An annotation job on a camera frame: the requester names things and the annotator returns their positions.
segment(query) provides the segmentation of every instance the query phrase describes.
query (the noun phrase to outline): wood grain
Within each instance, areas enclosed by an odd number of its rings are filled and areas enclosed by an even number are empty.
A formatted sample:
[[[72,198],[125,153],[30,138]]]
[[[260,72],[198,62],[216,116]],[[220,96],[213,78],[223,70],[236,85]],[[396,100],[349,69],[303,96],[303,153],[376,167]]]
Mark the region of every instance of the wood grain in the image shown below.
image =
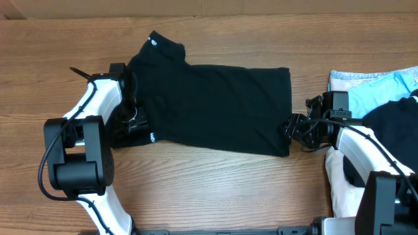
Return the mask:
[[[0,21],[0,234],[94,230],[75,202],[37,187],[42,128],[78,102],[88,73],[129,62],[152,30],[185,44],[191,64],[289,67],[293,111],[325,91],[331,69],[418,63],[418,14]],[[171,142],[113,151],[115,190],[141,229],[277,228],[331,216],[324,151],[277,158]],[[47,176],[44,182],[49,186]]]

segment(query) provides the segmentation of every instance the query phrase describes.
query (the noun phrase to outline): black cloth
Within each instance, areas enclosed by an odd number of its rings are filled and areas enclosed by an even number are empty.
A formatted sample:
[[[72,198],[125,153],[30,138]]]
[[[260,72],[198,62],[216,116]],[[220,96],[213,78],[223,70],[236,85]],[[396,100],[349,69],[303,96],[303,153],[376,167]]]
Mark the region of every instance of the black cloth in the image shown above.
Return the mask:
[[[403,165],[418,172],[418,102],[413,97],[389,101],[364,118],[364,123]]]
[[[155,140],[289,155],[282,129],[292,111],[289,69],[189,65],[184,46],[155,31],[128,68]]]

